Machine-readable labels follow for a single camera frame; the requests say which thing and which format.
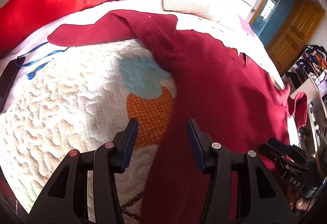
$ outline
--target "blue strap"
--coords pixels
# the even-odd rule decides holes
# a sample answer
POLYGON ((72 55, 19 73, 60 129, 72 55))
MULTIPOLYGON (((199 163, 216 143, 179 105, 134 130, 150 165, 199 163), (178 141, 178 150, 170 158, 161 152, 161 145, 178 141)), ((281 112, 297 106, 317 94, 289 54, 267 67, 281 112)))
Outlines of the blue strap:
MULTIPOLYGON (((48 43, 48 41, 39 44, 38 46, 36 46, 36 47, 34 47, 33 49, 31 49, 29 52, 27 52, 27 53, 25 53, 25 54, 23 54, 23 55, 19 55, 19 56, 17 57, 17 59, 18 59, 18 58, 21 58, 21 57, 23 57, 23 56, 25 56, 26 54, 29 54, 29 53, 31 53, 31 52, 37 50, 38 48, 42 47, 43 45, 45 45, 45 44, 47 44, 47 43, 48 43)), ((62 53, 62 52, 64 52, 64 51, 65 51, 65 50, 54 50, 54 51, 50 52, 49 54, 47 54, 46 56, 44 56, 44 57, 42 57, 42 58, 40 58, 40 59, 38 59, 38 60, 35 60, 35 61, 32 61, 32 62, 29 62, 29 63, 26 63, 26 64, 21 64, 21 65, 20 65, 20 64, 17 64, 17 59, 16 59, 16 66, 17 66, 17 67, 30 66, 30 65, 33 65, 33 64, 37 63, 38 61, 42 60, 42 59, 45 58, 45 57, 48 57, 48 56, 53 55, 53 54, 56 54, 56 53, 62 53)), ((29 72, 29 73, 27 74, 27 79, 28 79, 28 80, 33 79, 33 78, 35 77, 36 72, 37 72, 38 70, 42 69, 42 68, 43 68, 44 66, 46 66, 47 64, 48 64, 48 62, 46 62, 46 63, 44 63, 44 64, 41 64, 40 66, 38 66, 37 68, 35 68, 33 71, 29 72)))
POLYGON ((44 63, 44 64, 41 64, 40 66, 38 66, 37 68, 35 68, 32 72, 29 72, 28 74, 27 74, 27 79, 28 80, 31 80, 31 79, 33 79, 34 77, 35 77, 35 75, 36 75, 36 72, 38 71, 38 70, 40 70, 40 69, 42 69, 44 66, 46 66, 48 64, 48 62, 46 62, 46 63, 44 63))

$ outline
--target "pink paper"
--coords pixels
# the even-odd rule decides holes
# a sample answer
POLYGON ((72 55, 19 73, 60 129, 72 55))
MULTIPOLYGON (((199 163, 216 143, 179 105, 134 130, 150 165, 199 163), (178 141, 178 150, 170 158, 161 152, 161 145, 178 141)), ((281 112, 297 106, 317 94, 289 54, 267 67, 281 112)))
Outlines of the pink paper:
POLYGON ((240 16, 238 16, 240 18, 240 22, 241 22, 241 25, 242 25, 242 29, 248 33, 249 35, 253 36, 254 37, 254 33, 249 25, 248 22, 246 22, 243 18, 241 18, 240 16))

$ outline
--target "blue clip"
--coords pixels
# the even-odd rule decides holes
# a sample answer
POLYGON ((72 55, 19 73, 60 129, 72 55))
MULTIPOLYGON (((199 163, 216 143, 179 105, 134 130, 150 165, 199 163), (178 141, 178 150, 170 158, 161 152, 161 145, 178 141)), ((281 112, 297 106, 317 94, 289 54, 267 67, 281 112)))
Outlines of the blue clip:
POLYGON ((35 72, 30 72, 27 74, 27 79, 32 80, 35 77, 35 72))

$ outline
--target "metal screw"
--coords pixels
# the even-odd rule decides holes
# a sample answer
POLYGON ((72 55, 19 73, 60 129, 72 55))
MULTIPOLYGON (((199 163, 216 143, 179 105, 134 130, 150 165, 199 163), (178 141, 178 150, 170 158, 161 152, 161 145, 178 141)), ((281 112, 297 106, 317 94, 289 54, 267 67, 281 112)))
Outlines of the metal screw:
POLYGON ((78 151, 77 151, 76 149, 73 149, 73 150, 69 151, 69 155, 70 155, 71 157, 74 157, 74 156, 76 156, 77 154, 78 154, 78 151))
POLYGON ((106 142, 104 144, 104 147, 105 148, 113 148, 115 146, 114 142, 106 142))
POLYGON ((248 154, 250 157, 253 157, 253 158, 257 155, 257 153, 256 153, 255 151, 253 151, 253 150, 249 150, 249 151, 247 152, 247 154, 248 154))
POLYGON ((212 143, 212 145, 211 145, 213 148, 215 148, 215 149, 220 149, 221 148, 221 144, 219 144, 219 143, 212 143))

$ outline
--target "red sweatshirt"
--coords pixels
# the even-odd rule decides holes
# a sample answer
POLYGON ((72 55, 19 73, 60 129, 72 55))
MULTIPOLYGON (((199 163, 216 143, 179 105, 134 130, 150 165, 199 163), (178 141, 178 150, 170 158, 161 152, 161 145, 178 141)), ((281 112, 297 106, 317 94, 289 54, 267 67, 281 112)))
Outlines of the red sweatshirt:
MULTIPOLYGON (((269 74, 244 54, 206 33, 176 30, 175 15, 114 10, 93 25, 61 25, 48 37, 60 46, 80 46, 138 37, 177 86, 174 112, 153 161, 144 190, 141 223, 198 223, 209 175, 195 166, 186 134, 194 118, 230 151, 259 152, 275 137, 289 144, 287 117, 295 111, 306 122, 306 96, 289 98, 289 87, 276 90, 269 74)), ((269 169, 274 165, 265 157, 269 169)), ((236 203, 231 205, 235 212, 236 203)))

